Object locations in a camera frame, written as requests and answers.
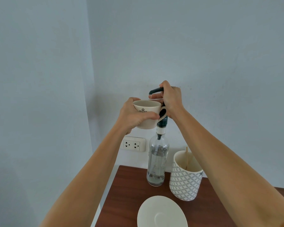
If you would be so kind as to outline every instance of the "clear glass bottle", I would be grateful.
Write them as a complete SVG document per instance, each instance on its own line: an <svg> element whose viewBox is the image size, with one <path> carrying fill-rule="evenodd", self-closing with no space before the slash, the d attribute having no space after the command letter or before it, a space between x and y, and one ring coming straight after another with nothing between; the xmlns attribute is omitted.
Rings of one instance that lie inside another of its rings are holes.
<svg viewBox="0 0 284 227"><path fill-rule="evenodd" d="M157 125L156 135L149 141L147 181L152 186L160 186L165 178L165 162L169 142L165 137L167 117Z"/></svg>

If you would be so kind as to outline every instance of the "white mug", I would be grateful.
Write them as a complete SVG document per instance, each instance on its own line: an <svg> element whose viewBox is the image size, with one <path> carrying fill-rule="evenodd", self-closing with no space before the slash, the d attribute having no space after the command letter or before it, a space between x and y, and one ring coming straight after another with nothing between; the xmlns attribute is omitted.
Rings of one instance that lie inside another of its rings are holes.
<svg viewBox="0 0 284 227"><path fill-rule="evenodd" d="M137 100L133 102L133 106L139 112L154 111L157 114L159 114L162 109L166 109L165 107L162 107L162 104L160 102L153 100ZM138 125L137 127L140 129L153 129L157 126L157 123L164 119L166 116L167 113L165 113L164 116L156 120L147 119L140 123L140 125Z"/></svg>
<svg viewBox="0 0 284 227"><path fill-rule="evenodd" d="M183 201L196 198L203 175L203 169L191 152L187 155L185 150L174 154L173 168L171 169L169 188L171 192Z"/></svg>

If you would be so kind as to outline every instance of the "white saucer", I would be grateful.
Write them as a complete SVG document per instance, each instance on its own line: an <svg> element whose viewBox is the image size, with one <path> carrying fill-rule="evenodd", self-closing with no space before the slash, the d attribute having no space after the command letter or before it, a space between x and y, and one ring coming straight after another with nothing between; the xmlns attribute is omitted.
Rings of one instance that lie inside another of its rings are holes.
<svg viewBox="0 0 284 227"><path fill-rule="evenodd" d="M137 223L138 227L188 227L181 208L164 196L146 199L140 206Z"/></svg>

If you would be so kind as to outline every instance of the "wall socket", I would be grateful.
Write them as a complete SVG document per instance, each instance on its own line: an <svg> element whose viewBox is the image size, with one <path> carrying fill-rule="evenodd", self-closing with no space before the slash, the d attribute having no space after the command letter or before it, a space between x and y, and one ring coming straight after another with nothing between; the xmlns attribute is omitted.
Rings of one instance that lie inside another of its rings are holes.
<svg viewBox="0 0 284 227"><path fill-rule="evenodd" d="M120 149L144 152L145 143L146 139L144 138L124 136L122 143L120 145Z"/></svg>

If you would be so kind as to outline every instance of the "wooden table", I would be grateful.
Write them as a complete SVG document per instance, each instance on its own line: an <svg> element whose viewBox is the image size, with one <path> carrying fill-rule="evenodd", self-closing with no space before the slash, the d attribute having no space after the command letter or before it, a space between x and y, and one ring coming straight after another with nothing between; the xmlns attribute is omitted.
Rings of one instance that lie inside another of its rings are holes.
<svg viewBox="0 0 284 227"><path fill-rule="evenodd" d="M203 178L197 197L190 202L176 198L169 189L170 173L165 181L153 187L146 180L146 169L119 166L96 227L134 227L142 203L149 197L162 195L175 201L183 210L188 226L235 226L208 178ZM284 189L277 188L284 196Z"/></svg>

